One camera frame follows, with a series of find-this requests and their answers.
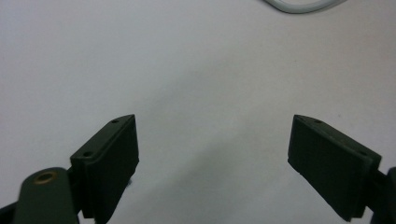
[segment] screw hole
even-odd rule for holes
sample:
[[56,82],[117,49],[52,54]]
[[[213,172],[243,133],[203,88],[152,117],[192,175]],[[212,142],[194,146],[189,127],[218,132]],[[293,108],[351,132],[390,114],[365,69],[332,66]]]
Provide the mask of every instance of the screw hole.
[[55,177],[56,177],[56,173],[53,171],[44,172],[35,178],[35,184],[37,185],[47,184],[53,179],[55,179]]
[[84,154],[82,154],[82,155],[83,155],[84,157],[90,157],[92,154],[93,154],[93,152],[87,151],[87,152],[84,152]]

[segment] plastic part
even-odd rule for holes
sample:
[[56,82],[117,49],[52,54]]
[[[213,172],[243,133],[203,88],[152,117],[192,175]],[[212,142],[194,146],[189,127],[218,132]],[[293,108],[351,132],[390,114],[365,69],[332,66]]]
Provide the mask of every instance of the plastic part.
[[13,223],[78,223],[65,169],[49,168],[23,181]]
[[0,209],[0,223],[1,224],[9,224],[14,220],[15,208],[17,207],[17,203],[11,203],[6,207]]
[[396,167],[387,175],[380,174],[368,190],[368,206],[374,215],[371,224],[396,223]]
[[381,157],[323,121],[294,116],[289,164],[344,220],[361,217]]
[[139,163],[134,115],[111,120],[70,160],[77,206],[84,217],[107,223]]

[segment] white table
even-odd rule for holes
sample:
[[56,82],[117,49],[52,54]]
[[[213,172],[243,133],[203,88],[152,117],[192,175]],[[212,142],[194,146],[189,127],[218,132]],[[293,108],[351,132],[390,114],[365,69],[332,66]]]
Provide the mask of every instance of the white table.
[[299,16],[259,0],[1,1],[0,206],[136,114],[141,162],[110,223],[344,223],[287,163],[292,116],[375,150],[382,172],[396,165],[395,12],[392,0]]

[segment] white cable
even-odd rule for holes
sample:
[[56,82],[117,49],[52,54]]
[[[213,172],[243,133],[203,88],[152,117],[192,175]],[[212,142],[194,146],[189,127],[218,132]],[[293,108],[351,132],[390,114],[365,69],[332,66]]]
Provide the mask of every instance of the white cable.
[[276,7],[280,11],[292,13],[292,14],[303,14],[307,12],[320,10],[338,2],[338,0],[319,0],[315,3],[309,3],[304,5],[293,5],[293,4],[285,3],[282,0],[265,0],[265,1],[271,4],[273,7]]

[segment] mounting hole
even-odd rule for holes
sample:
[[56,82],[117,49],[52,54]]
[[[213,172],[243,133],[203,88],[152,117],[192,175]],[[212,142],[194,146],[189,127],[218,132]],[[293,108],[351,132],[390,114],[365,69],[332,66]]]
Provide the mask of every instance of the mounting hole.
[[37,185],[47,184],[53,179],[55,179],[55,177],[56,177],[56,172],[53,171],[44,172],[35,178],[35,184]]
[[84,154],[82,154],[84,157],[90,157],[93,154],[91,151],[86,151]]

